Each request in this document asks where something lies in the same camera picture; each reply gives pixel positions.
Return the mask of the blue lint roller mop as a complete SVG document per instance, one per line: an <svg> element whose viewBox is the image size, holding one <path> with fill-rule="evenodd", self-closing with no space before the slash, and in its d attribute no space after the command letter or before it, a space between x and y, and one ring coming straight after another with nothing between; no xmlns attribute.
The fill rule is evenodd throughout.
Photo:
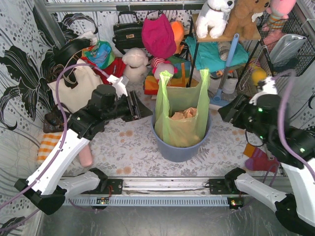
<svg viewBox="0 0 315 236"><path fill-rule="evenodd" d="M232 62L232 59L233 59L233 56L234 56L234 53L235 53L235 50L239 41L239 37L240 37L239 34L236 33L234 34L233 39L231 41L231 47L228 53L228 57L226 59L225 68L223 71L223 76L222 76L219 88L217 89L217 92L214 95L214 97L210 98L209 108L212 110L217 111L219 108L224 107L229 104L228 101L221 98L222 88L223 88L225 80L227 79L228 70L230 68L230 65L231 65L231 62Z"/></svg>

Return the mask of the green trash bag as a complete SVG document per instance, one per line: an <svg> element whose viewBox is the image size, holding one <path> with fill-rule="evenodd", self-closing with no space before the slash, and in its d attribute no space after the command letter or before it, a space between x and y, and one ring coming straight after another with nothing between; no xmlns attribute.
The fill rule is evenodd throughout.
<svg viewBox="0 0 315 236"><path fill-rule="evenodd" d="M205 135L210 104L209 69L200 70L200 75L201 80L197 86L184 88L168 86L171 74L168 71L160 73L154 129L158 137L171 146L190 147L199 143ZM171 119L175 112L184 111L190 107L197 109L195 117Z"/></svg>

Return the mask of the blue trash bin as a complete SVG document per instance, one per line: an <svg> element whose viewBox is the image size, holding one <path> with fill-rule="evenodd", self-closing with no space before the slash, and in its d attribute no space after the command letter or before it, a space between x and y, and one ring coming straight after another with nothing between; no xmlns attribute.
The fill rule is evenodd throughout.
<svg viewBox="0 0 315 236"><path fill-rule="evenodd" d="M153 135L157 141L157 147L159 152L161 153L162 157L168 161L171 162L186 162L190 159L192 159L194 156L197 155L198 151L200 150L200 147L205 144L207 139L210 136L210 131L211 131L211 125L212 125L212 118L210 116L210 113L208 114L208 120L207 120L207 125L206 125L206 132L203 137L203 139L190 147L174 147L171 146L167 143L165 143L163 140L161 140L158 135L155 132L155 112L153 112L152 118L151 118L151 130L153 132Z"/></svg>

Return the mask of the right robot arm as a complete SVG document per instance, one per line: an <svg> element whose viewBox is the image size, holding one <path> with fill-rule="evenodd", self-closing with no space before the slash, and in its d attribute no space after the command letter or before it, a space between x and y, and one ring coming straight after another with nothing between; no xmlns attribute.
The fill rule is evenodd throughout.
<svg viewBox="0 0 315 236"><path fill-rule="evenodd" d="M289 231L301 236L315 234L315 184L302 161L295 158L281 143L278 112L281 98L276 94L259 96L255 102L238 95L232 102L219 108L223 121L255 134L276 157L285 170L292 193L285 193L235 168L224 176L230 192L246 193L268 206L278 221Z"/></svg>

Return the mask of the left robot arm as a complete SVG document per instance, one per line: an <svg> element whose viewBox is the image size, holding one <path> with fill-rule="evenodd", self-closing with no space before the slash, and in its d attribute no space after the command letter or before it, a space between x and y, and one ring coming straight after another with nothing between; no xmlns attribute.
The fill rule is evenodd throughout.
<svg viewBox="0 0 315 236"><path fill-rule="evenodd" d="M40 167L27 179L18 179L15 188L47 215L55 213L65 200L86 192L111 194L108 176L97 168L84 174L62 179L73 159L105 126L120 118L125 122L151 116L152 111L135 91L121 96L111 85L98 86L87 105L73 113L58 144Z"/></svg>

